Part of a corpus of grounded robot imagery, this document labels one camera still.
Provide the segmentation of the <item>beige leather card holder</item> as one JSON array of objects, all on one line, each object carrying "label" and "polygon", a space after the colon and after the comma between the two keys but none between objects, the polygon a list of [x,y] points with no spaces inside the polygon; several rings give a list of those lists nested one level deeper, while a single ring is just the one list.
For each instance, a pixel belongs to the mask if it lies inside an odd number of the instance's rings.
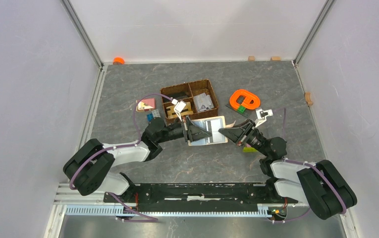
[{"label": "beige leather card holder", "polygon": [[228,138],[219,133],[221,128],[230,128],[235,124],[231,123],[226,125],[225,116],[210,117],[204,119],[195,119],[192,122],[201,127],[202,129],[210,132],[212,135],[207,138],[203,138],[194,142],[188,142],[189,146],[205,146],[205,145],[214,145],[214,144],[223,144],[228,142]]}]

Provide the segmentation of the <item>white magnetic stripe card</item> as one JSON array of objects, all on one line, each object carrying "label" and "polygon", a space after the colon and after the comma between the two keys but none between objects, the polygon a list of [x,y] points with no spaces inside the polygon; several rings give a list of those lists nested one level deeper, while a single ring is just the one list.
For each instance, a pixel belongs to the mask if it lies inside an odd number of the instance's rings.
[{"label": "white magnetic stripe card", "polygon": [[204,121],[205,130],[211,133],[211,136],[206,138],[206,144],[222,144],[227,142],[227,138],[219,132],[219,129],[224,128],[223,118],[207,119]]}]

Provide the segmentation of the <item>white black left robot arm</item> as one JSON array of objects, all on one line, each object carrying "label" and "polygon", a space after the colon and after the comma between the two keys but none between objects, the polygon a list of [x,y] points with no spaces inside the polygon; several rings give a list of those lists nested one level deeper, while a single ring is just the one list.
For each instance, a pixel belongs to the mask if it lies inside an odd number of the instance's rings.
[{"label": "white black left robot arm", "polygon": [[125,175],[110,175],[112,167],[132,162],[147,162],[161,153],[161,143],[183,138],[194,142],[208,138],[210,131],[189,118],[166,125],[162,118],[152,119],[141,138],[128,144],[103,144],[97,139],[87,141],[64,165],[71,190],[87,196],[99,188],[113,192],[121,201],[134,198],[135,189]]}]

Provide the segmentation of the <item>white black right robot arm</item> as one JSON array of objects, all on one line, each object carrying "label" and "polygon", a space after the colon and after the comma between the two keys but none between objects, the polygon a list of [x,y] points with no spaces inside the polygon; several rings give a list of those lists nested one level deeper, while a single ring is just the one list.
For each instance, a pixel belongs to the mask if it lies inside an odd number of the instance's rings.
[{"label": "white black right robot arm", "polygon": [[269,201],[294,199],[308,205],[322,220],[344,214],[357,204],[355,192],[331,161],[309,163],[290,160],[286,156],[286,140],[266,138],[249,119],[218,131],[236,145],[249,145],[263,154],[260,168],[269,176],[265,189]]}]

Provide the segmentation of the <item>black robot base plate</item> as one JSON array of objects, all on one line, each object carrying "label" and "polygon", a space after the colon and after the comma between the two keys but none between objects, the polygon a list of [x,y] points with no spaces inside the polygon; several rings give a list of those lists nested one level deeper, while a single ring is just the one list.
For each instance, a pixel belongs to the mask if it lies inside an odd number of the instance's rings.
[{"label": "black robot base plate", "polygon": [[119,199],[139,212],[254,212],[259,204],[297,204],[274,195],[265,183],[140,183]]}]

